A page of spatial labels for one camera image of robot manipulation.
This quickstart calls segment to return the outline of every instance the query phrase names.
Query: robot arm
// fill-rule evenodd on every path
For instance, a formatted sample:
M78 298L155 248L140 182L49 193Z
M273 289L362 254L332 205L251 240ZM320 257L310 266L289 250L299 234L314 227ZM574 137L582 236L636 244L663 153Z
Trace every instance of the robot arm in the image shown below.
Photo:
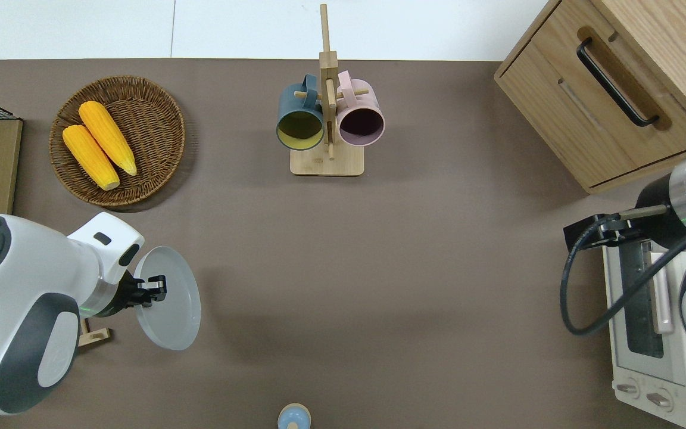
M0 214L0 415L28 410L63 380L76 355L79 318L163 301L165 275L151 275L149 287L126 271L143 243L107 213L68 237ZM183 260L175 268L189 272ZM199 299L197 305L199 326Z

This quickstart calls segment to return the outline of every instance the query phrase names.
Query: gray plate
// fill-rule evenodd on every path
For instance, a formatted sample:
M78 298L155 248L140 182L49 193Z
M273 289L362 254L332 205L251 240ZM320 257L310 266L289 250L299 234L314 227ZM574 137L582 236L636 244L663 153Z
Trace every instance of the gray plate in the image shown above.
M184 350L198 336L201 320L198 283L185 258L171 247L150 250L134 271L134 277L144 280L161 274L166 276L166 299L153 302L152 307L137 305L136 319L155 344Z

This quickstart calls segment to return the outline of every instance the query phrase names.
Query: round woven basket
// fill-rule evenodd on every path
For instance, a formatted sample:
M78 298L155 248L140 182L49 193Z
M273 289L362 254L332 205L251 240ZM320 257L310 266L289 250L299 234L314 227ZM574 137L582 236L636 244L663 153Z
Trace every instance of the round woven basket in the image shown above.
M115 120L134 154L136 176L118 171L120 185L103 191L63 142L63 130L81 124L79 106L99 101ZM73 195L102 207L122 207L148 198L171 179L185 149L185 119L174 98L148 79L112 76L86 85L60 108L49 133L49 158L57 178Z

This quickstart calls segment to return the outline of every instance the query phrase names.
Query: oven door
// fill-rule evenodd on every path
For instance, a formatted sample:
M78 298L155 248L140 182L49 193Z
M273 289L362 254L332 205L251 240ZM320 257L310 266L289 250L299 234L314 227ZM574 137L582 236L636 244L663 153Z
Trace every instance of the oven door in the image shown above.
M612 304L623 295L624 288L631 287L663 251L651 242L607 248L607 301ZM684 328L678 314L679 285L684 271L686 252L665 266L613 318L616 366L686 386Z

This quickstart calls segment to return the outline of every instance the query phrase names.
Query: mug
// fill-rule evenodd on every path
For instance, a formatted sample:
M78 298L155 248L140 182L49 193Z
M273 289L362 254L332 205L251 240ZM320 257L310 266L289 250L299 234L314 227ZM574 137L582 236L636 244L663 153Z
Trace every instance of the mug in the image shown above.
M297 98L296 91L305 92ZM277 138L292 150L307 150L322 141L324 135L322 105L317 100L316 76L307 74L303 83L285 88L280 95Z
M381 106L372 86L361 80L351 79L348 70L338 73L343 98L338 100L338 133L340 138L353 146L367 146L383 135L385 121ZM355 95L357 89L367 89L367 94Z

